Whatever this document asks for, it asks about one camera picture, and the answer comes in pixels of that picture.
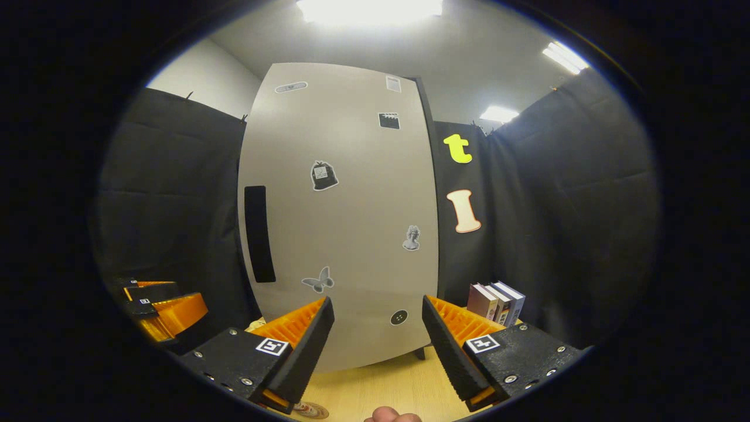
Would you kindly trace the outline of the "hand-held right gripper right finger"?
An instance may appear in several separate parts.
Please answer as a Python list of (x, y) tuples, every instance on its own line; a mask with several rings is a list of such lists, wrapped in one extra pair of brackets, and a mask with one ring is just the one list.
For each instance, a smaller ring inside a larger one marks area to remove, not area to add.
[(586, 356), (535, 326), (503, 326), (424, 295), (421, 319), (455, 393), (479, 411), (547, 384)]

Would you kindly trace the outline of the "beige cabinet door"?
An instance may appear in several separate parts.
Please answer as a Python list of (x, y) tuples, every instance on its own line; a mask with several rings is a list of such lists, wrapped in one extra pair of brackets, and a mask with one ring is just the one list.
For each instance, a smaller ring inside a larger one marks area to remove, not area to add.
[[(255, 281), (244, 187), (264, 185), (275, 283)], [(433, 168), (412, 80), (323, 63), (271, 65), (241, 145), (238, 223), (255, 301), (272, 321), (324, 296), (326, 373), (426, 346), (437, 290)]]

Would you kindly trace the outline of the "beige book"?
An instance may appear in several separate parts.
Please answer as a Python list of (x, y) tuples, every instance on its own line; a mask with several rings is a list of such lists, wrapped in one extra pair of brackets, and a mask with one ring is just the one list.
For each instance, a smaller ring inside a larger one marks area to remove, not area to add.
[(493, 320), (498, 324), (506, 326), (508, 323), (512, 305), (511, 297), (509, 297), (509, 295), (504, 293), (501, 289), (496, 288), (495, 285), (484, 285), (484, 288), (490, 294), (496, 297), (496, 310)]

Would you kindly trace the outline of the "black door handle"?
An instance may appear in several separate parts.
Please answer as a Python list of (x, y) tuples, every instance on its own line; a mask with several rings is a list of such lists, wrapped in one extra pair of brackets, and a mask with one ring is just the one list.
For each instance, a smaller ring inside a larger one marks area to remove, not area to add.
[(243, 220), (246, 224), (247, 251), (255, 281), (275, 283), (277, 278), (270, 247), (266, 187), (247, 185), (243, 193)]

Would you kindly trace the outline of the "black backdrop cloth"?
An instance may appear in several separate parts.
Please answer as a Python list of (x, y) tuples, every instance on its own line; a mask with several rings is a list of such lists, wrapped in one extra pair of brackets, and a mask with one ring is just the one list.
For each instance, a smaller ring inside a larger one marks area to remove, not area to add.
[[(208, 316), (185, 345), (263, 317), (241, 248), (247, 120), (146, 88), (109, 142), (89, 222), (104, 277), (176, 281)], [(602, 342), (645, 291), (661, 221), (643, 126), (589, 70), (508, 125), (434, 120), (445, 293), (503, 281), (523, 321), (578, 348)]]

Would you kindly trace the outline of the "long ceiling light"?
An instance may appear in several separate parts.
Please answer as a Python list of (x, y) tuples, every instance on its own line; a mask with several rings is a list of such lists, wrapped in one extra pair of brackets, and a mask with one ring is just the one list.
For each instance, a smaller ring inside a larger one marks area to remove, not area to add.
[(559, 41), (552, 41), (549, 43), (546, 48), (542, 50), (542, 54), (562, 66), (563, 69), (568, 70), (568, 72), (573, 75), (578, 75), (580, 72), (583, 72), (583, 70), (590, 68), (588, 62)]

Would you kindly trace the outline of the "maroon book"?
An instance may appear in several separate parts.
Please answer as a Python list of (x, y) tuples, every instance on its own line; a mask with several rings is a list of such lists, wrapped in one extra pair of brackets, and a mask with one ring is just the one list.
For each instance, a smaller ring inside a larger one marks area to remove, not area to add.
[(469, 289), (466, 309), (480, 317), (495, 321), (498, 302), (498, 297), (484, 285), (474, 284)]

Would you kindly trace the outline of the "small ceiling light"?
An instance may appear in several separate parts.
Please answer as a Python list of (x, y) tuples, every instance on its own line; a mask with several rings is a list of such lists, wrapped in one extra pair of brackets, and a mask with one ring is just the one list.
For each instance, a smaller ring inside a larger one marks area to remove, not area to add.
[(520, 115), (520, 113), (517, 110), (498, 105), (489, 105), (479, 116), (479, 119), (488, 122), (497, 122), (498, 124), (504, 125), (514, 120), (518, 115)]

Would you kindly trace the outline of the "large ceiling light panel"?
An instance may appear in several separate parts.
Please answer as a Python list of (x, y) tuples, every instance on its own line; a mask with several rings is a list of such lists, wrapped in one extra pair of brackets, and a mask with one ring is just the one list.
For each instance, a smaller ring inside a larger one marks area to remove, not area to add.
[(297, 0), (306, 22), (397, 25), (441, 16), (443, 0)]

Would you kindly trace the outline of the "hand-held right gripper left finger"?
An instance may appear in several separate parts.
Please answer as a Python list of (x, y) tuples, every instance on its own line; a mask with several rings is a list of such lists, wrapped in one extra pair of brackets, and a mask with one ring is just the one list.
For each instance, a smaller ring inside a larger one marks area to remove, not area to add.
[(321, 358), (335, 322), (324, 296), (254, 331), (228, 328), (180, 364), (204, 382), (254, 405), (291, 414)]

